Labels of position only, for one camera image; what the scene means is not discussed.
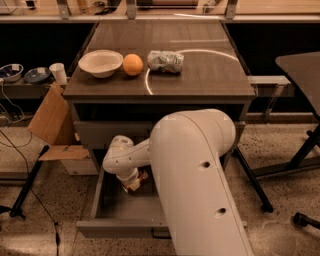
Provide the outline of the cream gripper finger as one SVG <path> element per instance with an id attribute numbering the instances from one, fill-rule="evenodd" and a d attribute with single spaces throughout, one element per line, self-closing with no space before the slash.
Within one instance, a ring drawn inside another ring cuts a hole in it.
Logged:
<path id="1" fill-rule="evenodd" d="M 137 178 L 126 186 L 126 190 L 128 192 L 135 192 L 141 186 L 140 179 Z"/>

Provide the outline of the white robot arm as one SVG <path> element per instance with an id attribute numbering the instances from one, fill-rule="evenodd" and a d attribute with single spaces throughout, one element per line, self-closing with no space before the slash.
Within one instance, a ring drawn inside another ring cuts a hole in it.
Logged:
<path id="1" fill-rule="evenodd" d="M 254 256 L 220 162 L 235 138 L 220 110 L 176 112 L 137 145 L 115 137 L 103 168 L 128 185 L 136 168 L 151 167 L 178 256 Z"/>

